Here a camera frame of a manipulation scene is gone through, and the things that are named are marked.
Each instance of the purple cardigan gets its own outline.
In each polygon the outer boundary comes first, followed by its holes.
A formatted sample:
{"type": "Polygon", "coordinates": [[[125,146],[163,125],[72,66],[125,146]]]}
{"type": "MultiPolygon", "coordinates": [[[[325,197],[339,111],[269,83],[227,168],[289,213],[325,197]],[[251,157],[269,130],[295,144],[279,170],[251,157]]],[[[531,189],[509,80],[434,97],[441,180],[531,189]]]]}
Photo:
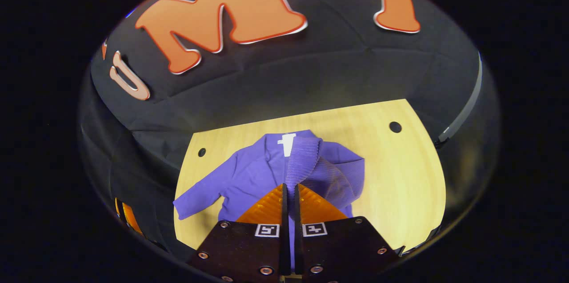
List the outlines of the purple cardigan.
{"type": "MultiPolygon", "coordinates": [[[[296,136],[288,150],[287,142],[283,142],[287,137],[283,138],[283,134],[266,134],[250,147],[235,152],[173,202],[180,220],[202,211],[223,196],[219,220],[235,221],[282,183],[287,185],[289,207],[293,206],[296,184],[302,183],[351,218],[350,204],[360,197],[364,188],[364,159],[343,145],[322,141],[310,130],[292,134],[296,136]]],[[[289,212],[293,213],[293,208],[289,208],[289,212]]],[[[291,216],[289,233],[293,267],[291,216]]]]}

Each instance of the letter m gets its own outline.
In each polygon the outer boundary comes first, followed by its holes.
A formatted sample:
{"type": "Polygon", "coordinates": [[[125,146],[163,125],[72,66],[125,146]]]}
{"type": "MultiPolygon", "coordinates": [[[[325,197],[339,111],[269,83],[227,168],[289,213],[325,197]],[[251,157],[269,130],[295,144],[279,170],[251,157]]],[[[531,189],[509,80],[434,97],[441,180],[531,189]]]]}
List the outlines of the letter m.
{"type": "Polygon", "coordinates": [[[169,60],[169,70],[181,74],[201,60],[195,49],[187,49],[181,36],[211,53],[223,49],[221,14],[226,9],[233,29],[230,39],[238,44],[284,36],[303,30],[305,16],[291,10],[286,0],[159,0],[136,21],[145,28],[169,60]]]}

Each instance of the bolt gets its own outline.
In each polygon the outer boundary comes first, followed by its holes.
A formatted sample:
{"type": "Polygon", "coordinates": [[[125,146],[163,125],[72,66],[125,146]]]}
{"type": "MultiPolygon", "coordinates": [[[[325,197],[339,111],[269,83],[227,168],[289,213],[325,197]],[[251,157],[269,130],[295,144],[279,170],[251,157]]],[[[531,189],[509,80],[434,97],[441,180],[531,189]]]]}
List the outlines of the bolt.
{"type": "Polygon", "coordinates": [[[270,267],[261,267],[260,268],[260,274],[263,275],[271,275],[272,274],[272,269],[270,267]]]}
{"type": "Polygon", "coordinates": [[[320,273],[322,270],[324,270],[324,268],[321,267],[321,266],[319,266],[319,265],[317,265],[317,266],[315,266],[315,267],[312,267],[312,268],[310,269],[310,271],[311,271],[312,273],[320,273]]]}

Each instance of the wooden table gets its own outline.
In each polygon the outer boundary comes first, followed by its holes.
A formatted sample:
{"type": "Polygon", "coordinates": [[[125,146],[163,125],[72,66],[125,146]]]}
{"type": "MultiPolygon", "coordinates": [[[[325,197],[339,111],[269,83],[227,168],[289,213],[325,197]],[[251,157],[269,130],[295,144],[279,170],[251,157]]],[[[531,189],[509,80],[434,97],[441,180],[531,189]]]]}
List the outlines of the wooden table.
{"type": "MultiPolygon", "coordinates": [[[[445,178],[425,127],[407,100],[386,101],[281,117],[194,133],[181,167],[176,198],[237,150],[266,133],[311,130],[365,159],[365,185],[352,203],[393,249],[409,250],[427,239],[445,211],[445,178]],[[401,125],[394,133],[391,122],[401,125]],[[198,156],[201,148],[207,150],[198,156]]],[[[197,249],[217,223],[223,198],[185,220],[174,209],[177,239],[197,249]]]]}

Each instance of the black background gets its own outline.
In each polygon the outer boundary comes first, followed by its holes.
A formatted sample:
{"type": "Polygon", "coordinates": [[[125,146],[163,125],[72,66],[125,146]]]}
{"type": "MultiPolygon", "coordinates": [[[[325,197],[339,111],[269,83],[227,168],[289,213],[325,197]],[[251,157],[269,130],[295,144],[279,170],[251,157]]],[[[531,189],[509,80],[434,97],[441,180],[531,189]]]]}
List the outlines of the black background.
{"type": "MultiPolygon", "coordinates": [[[[1,279],[193,282],[102,206],[79,160],[79,84],[93,52],[143,0],[4,0],[5,208],[1,279]]],[[[561,281],[567,161],[562,0],[432,0],[490,64],[503,114],[502,156],[472,212],[387,282],[561,281]]]]}

